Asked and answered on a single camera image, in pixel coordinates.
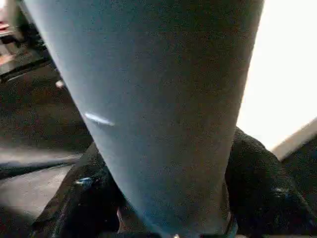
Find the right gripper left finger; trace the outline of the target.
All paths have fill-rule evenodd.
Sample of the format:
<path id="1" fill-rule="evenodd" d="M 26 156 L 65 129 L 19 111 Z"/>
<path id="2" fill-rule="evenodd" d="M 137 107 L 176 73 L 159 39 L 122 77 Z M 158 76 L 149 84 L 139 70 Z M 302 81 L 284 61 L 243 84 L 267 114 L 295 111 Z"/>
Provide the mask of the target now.
<path id="1" fill-rule="evenodd" d="M 69 170 L 32 225 L 32 238 L 96 238 L 119 230 L 122 193 L 95 143 Z"/>

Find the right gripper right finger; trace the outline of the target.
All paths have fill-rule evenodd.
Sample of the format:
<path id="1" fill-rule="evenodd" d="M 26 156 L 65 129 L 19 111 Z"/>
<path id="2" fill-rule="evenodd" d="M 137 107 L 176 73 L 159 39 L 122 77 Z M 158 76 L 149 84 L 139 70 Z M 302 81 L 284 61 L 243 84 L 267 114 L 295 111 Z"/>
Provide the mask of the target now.
<path id="1" fill-rule="evenodd" d="M 225 173 L 230 210 L 241 235 L 316 235 L 317 216 L 277 157 L 235 129 Z"/>

